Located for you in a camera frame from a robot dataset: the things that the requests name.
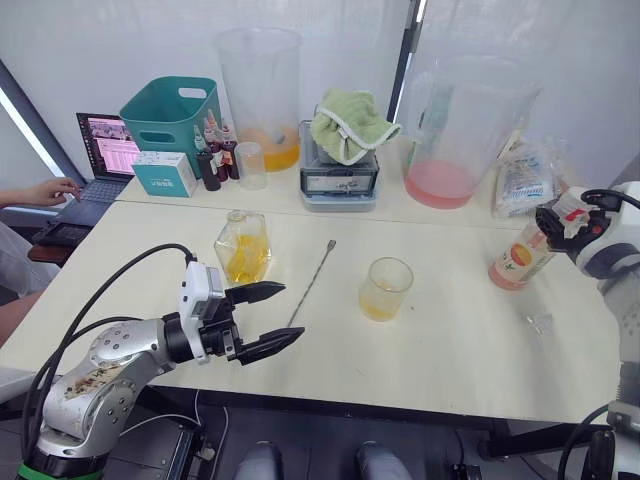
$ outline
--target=laptop keyboard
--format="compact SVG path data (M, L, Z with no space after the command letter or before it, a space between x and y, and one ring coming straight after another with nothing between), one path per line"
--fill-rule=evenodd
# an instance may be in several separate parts
M116 197L126 186L126 183L94 181L82 190L80 198L82 200L92 200L94 202L113 203Z

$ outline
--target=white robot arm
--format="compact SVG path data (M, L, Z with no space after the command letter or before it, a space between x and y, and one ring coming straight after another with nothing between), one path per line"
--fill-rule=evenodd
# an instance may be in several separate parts
M36 448L17 478L99 479L138 395L153 378L178 363L206 363L210 355L246 365L295 342L304 328L274 330L244 344L232 316L238 303L264 300L282 289L276 282L258 282L223 291L217 269L189 262L178 312L103 331L82 362L52 386Z
M614 430L594 435L583 478L640 479L640 182L589 190L581 198L597 208L572 238L565 238L548 207L537 209L536 221L552 250L600 280L598 290L620 331L618 395L607 415Z

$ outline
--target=white wall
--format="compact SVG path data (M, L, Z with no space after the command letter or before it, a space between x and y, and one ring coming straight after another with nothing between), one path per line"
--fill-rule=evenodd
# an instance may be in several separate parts
M0 105L0 190L24 188L54 178Z
M525 135L565 140L585 184L608 186L640 152L638 0L429 0L408 79L468 51L533 67L544 90Z
M372 91L386 114L408 6L408 0L1 2L0 57L90 177L75 112L117 114L163 75L221 84L212 39L229 28L277 26L302 35L301 118L312 116L333 85Z

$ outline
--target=person's hand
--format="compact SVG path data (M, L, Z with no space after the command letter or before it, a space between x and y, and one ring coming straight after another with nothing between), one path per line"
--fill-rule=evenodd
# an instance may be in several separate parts
M71 178L54 178L22 190L20 203L51 207L66 202L65 193L78 198L80 187Z

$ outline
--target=orange liquid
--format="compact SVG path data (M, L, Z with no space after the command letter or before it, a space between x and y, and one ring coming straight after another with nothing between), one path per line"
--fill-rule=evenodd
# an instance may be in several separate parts
M264 166L267 172L276 172L295 165L300 152L300 139L298 138L297 130L282 127L275 130L275 132L283 134L284 140L282 142L274 142L274 139L260 128L248 128L238 134L241 142L257 142L260 144L264 153Z
M365 295L360 295L360 309L362 310L362 313L364 313L371 320L375 320L376 322L384 322L390 320L395 315L395 311L387 312L381 308L373 306L367 301Z
M227 264L233 283L245 285L263 279L269 263L269 246L265 235L236 236L236 251Z

